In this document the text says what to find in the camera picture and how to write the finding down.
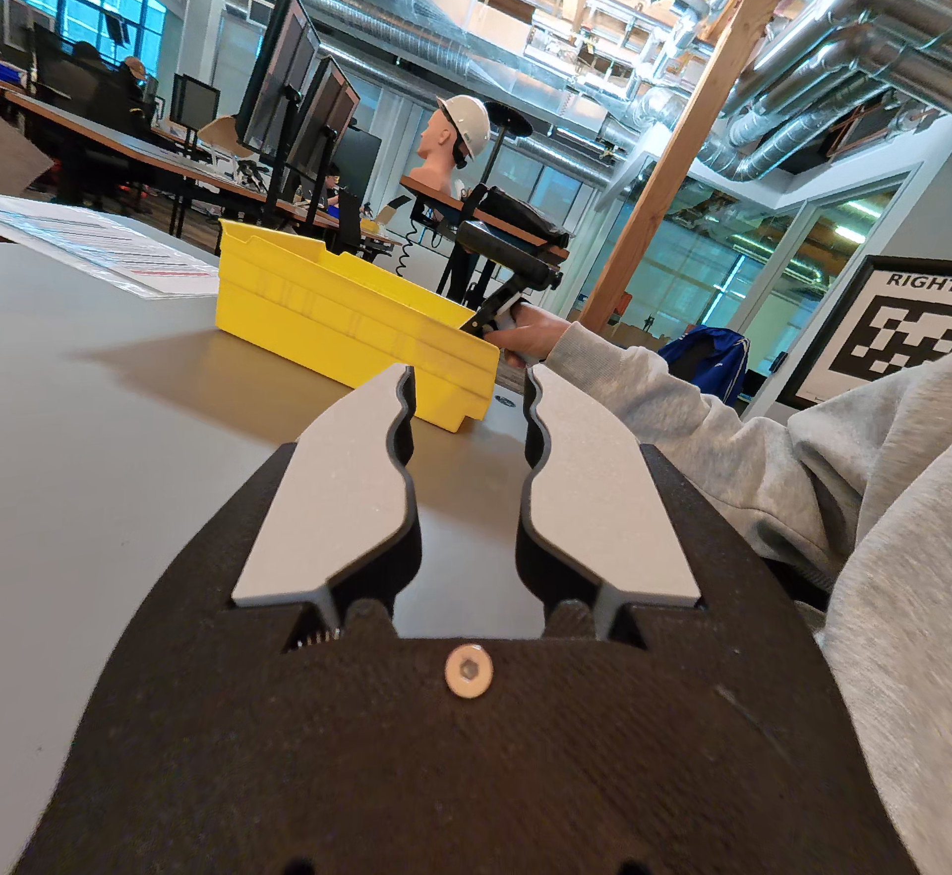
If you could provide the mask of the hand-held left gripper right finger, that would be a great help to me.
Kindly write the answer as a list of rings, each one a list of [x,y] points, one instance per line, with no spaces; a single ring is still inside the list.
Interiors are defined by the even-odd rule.
[[[697,608],[701,590],[637,438],[545,365],[527,371],[524,399],[530,473],[515,559],[544,620],[574,602],[605,640],[625,607]]]

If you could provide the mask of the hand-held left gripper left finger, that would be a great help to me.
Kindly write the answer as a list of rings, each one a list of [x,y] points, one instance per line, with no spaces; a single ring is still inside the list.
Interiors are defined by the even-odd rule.
[[[422,563],[407,464],[414,369],[396,364],[327,407],[297,440],[232,591],[237,607],[309,605],[327,630],[398,594]]]

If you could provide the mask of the yellow plastic bin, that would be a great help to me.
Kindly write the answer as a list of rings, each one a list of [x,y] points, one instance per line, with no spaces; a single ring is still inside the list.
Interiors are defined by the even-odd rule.
[[[216,325],[351,388],[415,370],[416,416],[449,432],[482,421],[498,349],[471,310],[318,240],[222,219]]]

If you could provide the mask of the person's left forearm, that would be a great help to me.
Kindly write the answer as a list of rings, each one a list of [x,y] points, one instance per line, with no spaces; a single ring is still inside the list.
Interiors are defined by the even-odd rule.
[[[906,850],[922,873],[950,873],[949,481],[922,474],[865,534],[825,655]]]

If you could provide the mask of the person's right forearm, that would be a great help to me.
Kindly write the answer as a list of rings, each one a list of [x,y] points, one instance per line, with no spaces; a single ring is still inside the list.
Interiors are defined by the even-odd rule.
[[[641,347],[578,323],[546,365],[653,444],[762,558],[829,593],[851,556],[868,574],[950,580],[951,361],[792,415],[741,421]]]

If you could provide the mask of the black-legged standing desk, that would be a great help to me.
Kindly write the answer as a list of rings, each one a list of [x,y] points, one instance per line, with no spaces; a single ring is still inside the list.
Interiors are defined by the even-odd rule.
[[[454,242],[454,250],[449,256],[448,267],[445,268],[445,275],[439,286],[439,290],[448,298],[474,310],[486,298],[489,281],[495,269],[501,267],[491,264],[485,257],[466,250],[458,243],[457,229],[467,221],[480,221],[515,235],[524,244],[541,248],[543,251],[541,258],[556,265],[562,271],[562,265],[568,255],[567,248],[550,247],[541,239],[523,230],[507,226],[475,210],[477,202],[488,189],[486,185],[477,185],[463,200],[456,200],[449,194],[434,191],[411,180],[408,176],[401,178],[401,185],[411,191],[415,198],[411,210],[411,221],[431,228],[436,235],[446,236]]]

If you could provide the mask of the long wood-edged office desk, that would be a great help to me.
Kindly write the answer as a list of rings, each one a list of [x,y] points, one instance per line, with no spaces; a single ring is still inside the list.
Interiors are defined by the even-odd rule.
[[[104,125],[88,121],[70,112],[31,98],[22,91],[2,84],[2,97],[11,106],[22,109],[32,118],[57,126],[97,146],[134,162],[150,172],[163,171],[169,183],[162,187],[181,202],[200,201],[217,205],[224,212],[241,211],[253,223],[265,213],[266,193],[237,184],[233,178],[220,173],[211,165],[197,162],[183,154],[175,153],[152,143],[115,131]],[[313,224],[307,226],[306,212],[291,202],[279,201],[276,207],[278,226],[292,229],[306,236],[324,236],[322,231],[337,232],[339,221],[324,213],[316,213]],[[396,256],[401,242],[386,235],[361,228],[358,250],[369,256]]]

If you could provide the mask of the mannequin head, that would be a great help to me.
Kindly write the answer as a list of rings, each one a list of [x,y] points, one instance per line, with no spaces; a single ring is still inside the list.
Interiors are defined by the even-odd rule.
[[[407,176],[434,191],[451,195],[455,173],[465,166],[470,152],[452,119],[442,107],[430,116],[416,151],[419,163]]]

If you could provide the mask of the black round floor lamp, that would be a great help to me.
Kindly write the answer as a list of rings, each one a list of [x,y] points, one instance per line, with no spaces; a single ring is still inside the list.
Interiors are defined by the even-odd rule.
[[[529,138],[534,130],[530,119],[516,109],[497,101],[484,103],[490,125],[496,139],[482,173],[482,183],[489,185],[490,175],[506,139],[513,141]]]

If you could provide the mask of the black office chair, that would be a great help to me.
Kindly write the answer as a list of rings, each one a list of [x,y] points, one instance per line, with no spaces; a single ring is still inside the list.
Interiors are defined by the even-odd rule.
[[[362,257],[366,262],[373,262],[375,254],[366,252],[363,244],[361,202],[342,190],[338,197],[338,214],[337,253],[350,253]]]

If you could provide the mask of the blue jacket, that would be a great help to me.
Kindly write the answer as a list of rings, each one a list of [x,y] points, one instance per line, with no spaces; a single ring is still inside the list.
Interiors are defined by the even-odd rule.
[[[749,340],[728,328],[696,325],[659,350],[670,375],[733,406],[747,371]]]

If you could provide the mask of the dark computer monitor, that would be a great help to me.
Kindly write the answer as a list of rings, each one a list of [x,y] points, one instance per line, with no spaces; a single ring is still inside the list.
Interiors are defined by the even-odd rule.
[[[288,166],[304,179],[321,181],[359,103],[338,62],[330,56],[321,59],[299,108]]]
[[[320,40],[300,0],[276,0],[236,116],[239,143],[268,164],[278,156],[288,106],[300,107]]]

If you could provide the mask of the laminated paper sheet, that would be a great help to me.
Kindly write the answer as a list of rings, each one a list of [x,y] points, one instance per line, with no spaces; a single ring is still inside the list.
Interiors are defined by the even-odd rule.
[[[83,207],[2,197],[1,233],[143,299],[214,298],[218,268]]]

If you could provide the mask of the small black monitor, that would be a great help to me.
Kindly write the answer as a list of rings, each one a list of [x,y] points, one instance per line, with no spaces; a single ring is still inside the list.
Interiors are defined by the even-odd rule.
[[[220,91],[189,75],[176,73],[169,106],[172,124],[198,132],[218,116]]]

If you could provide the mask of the grey cardboard panel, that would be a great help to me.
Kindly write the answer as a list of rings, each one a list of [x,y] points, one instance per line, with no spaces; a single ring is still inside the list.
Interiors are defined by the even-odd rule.
[[[54,166],[14,125],[1,120],[1,195],[20,196]]]

